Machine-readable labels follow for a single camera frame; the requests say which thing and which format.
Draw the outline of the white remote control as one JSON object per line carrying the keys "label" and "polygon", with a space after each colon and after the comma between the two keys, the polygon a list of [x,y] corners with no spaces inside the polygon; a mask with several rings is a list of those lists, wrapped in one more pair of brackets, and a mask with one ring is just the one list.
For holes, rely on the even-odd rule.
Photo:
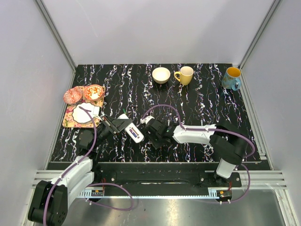
{"label": "white remote control", "polygon": [[123,120],[121,130],[124,130],[135,143],[140,143],[144,139],[142,132],[134,125],[133,120],[128,118],[126,114],[122,114],[118,117],[119,120]]}

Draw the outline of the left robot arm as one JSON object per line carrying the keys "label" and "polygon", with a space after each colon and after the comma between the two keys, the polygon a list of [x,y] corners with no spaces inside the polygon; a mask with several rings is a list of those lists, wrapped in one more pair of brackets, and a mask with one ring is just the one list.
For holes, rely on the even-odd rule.
{"label": "left robot arm", "polygon": [[123,131],[132,123],[124,114],[114,119],[101,117],[100,130],[83,130],[79,134],[82,155],[57,177],[40,181],[35,188],[27,218],[44,226],[61,226],[66,219],[71,203],[88,185],[97,186],[102,175],[96,169],[94,146],[105,141],[111,134]]}

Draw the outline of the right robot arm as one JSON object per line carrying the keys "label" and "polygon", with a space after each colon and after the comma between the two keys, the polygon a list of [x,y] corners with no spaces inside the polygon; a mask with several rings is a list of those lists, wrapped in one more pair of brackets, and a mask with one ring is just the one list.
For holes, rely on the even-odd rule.
{"label": "right robot arm", "polygon": [[225,186],[231,180],[236,166],[243,161],[248,147],[246,138],[229,123],[205,126],[173,124],[167,126],[152,116],[141,119],[144,131],[152,145],[158,149],[172,143],[209,145],[218,154],[220,161],[214,174],[214,182]]}

